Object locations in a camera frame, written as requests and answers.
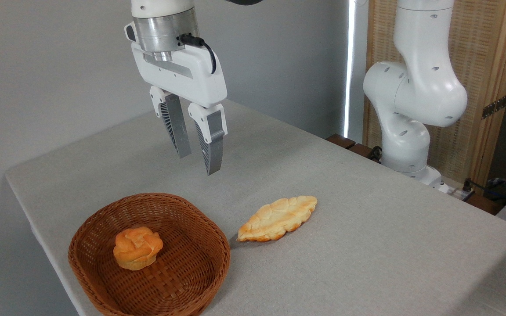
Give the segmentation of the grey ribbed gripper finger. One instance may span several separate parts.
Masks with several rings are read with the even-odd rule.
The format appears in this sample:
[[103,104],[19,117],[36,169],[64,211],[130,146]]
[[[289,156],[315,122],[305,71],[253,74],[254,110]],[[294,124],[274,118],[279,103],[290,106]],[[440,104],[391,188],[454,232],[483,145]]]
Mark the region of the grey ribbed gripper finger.
[[223,137],[227,135],[227,123],[222,104],[204,108],[191,103],[188,113],[195,121],[206,172],[211,175],[220,170],[223,160]]
[[156,116],[163,121],[178,156],[188,156],[191,154],[190,142],[179,96],[156,86],[151,86],[149,94]]

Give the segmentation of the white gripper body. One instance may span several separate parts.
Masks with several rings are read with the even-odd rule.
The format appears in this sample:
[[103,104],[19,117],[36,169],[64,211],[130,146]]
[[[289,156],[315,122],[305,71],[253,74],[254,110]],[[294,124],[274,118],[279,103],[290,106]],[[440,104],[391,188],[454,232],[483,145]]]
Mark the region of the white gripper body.
[[213,51],[187,45],[172,52],[171,61],[157,61],[135,41],[134,23],[125,26],[135,63],[143,80],[195,104],[210,108],[227,98],[221,63]]

